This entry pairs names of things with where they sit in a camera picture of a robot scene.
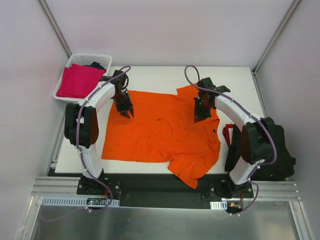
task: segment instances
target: white basket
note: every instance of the white basket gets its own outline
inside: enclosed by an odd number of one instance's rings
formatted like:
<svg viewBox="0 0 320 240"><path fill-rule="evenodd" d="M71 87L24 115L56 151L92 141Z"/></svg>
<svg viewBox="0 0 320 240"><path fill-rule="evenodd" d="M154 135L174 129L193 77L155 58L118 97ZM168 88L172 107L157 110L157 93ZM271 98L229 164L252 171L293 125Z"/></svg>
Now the white basket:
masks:
<svg viewBox="0 0 320 240"><path fill-rule="evenodd" d="M66 63L66 67L70 68L72 64L78 64L78 65L91 65L93 62L99 63L102 67L106 69L105 76L108 74L111 62L112 62L112 57L109 55L105 54L94 54L94 53L74 53L70 56L68 62ZM57 96L57 92L59 88L61 87L62 83L62 75L63 71L59 77L58 82L55 85L55 88L53 90L52 96L55 99L59 99L62 101L65 101L67 103L77 103L81 101L81 98L72 98L72 97L61 97Z"/></svg>

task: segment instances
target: red cloth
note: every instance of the red cloth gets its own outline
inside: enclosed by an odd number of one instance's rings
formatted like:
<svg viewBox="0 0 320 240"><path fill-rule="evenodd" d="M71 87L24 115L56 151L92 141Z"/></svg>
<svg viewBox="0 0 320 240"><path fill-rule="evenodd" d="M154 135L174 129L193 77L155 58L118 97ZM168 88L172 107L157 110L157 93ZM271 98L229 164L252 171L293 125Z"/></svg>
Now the red cloth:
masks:
<svg viewBox="0 0 320 240"><path fill-rule="evenodd" d="M97 86L106 70L73 63L65 67L61 87L56 92L58 97L84 99Z"/></svg>
<svg viewBox="0 0 320 240"><path fill-rule="evenodd" d="M233 129L234 126L235 126L234 124L226 124L222 130L222 134L223 134L224 139L226 141L226 144L228 145L229 148L231 145L229 129Z"/></svg>

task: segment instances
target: pink cloth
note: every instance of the pink cloth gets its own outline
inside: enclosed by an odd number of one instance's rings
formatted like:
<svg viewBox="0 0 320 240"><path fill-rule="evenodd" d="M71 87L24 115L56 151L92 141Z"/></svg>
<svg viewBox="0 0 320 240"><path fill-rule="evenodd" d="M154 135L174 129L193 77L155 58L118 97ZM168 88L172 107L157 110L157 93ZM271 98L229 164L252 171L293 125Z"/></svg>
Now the pink cloth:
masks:
<svg viewBox="0 0 320 240"><path fill-rule="evenodd" d="M84 99L97 86L106 70L73 63L65 67L61 87L56 92L58 97Z"/></svg>

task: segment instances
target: white table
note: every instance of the white table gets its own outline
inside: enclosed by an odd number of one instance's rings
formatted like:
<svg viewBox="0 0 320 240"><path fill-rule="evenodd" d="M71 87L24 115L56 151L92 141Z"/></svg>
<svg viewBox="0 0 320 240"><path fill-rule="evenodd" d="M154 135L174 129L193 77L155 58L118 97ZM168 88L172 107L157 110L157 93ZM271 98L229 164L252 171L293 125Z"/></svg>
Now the white table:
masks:
<svg viewBox="0 0 320 240"><path fill-rule="evenodd" d="M111 67L109 75L112 75L114 70L119 68L120 67L116 66ZM198 70L201 78L210 77L216 86L227 86L236 100L254 113L263 116L255 84L248 67L204 66L198 67ZM131 71L128 72L128 76L130 80L128 89L136 91L176 95L177 88L185 87L189 84L185 79L183 66L134 66ZM193 69L188 69L188 76L193 83L197 81L197 75ZM102 155L112 103L113 101L109 100L98 113L99 137L96 142L96 148L100 156ZM209 170L208 174L225 173L224 168L228 146L222 132L224 126L232 123L232 121L219 110L217 114L220 118L217 132L221 142L221 148L219 159ZM146 163L100 159L100 164L105 173L171 174L168 170L169 162ZM63 139L61 145L55 172L82 173L82 165L78 153L66 138Z"/></svg>

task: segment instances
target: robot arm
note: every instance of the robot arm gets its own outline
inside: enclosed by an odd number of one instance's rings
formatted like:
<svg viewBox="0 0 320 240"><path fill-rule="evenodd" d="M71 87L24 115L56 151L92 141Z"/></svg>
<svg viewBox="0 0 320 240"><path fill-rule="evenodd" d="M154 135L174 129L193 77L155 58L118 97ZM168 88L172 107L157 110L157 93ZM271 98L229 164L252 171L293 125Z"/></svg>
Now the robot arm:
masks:
<svg viewBox="0 0 320 240"><path fill-rule="evenodd" d="M219 196L231 198L234 190L245 187L254 171L260 168L265 160L270 160L274 156L272 143L256 120L260 120L267 130L271 130L275 123L269 117L262 118L245 107L239 107L239 103L233 101L234 97L230 90L225 86L216 87L209 77L198 81L197 86L202 89L194 99L194 122L211 117L211 108L214 108L225 113L241 131L241 157L228 174L227 180L215 188Z"/></svg>
<svg viewBox="0 0 320 240"><path fill-rule="evenodd" d="M116 70L112 78L122 73L123 71ZM99 135L97 113L109 99L113 99L121 115L130 118L128 114L129 111L131 115L134 116L133 105L125 86L125 82L128 81L128 76L123 74L111 82L108 82L108 80L110 80L110 77L102 77L97 87L88 97L79 103L69 103L65 109L64 136L75 146L80 159L83 160L82 167L86 167L96 179L103 176L103 168L99 163L100 158L96 149L96 142ZM79 143L77 146L77 122L81 108L82 112L78 130ZM92 179L93 177L88 171L83 169L83 176L87 179Z"/></svg>

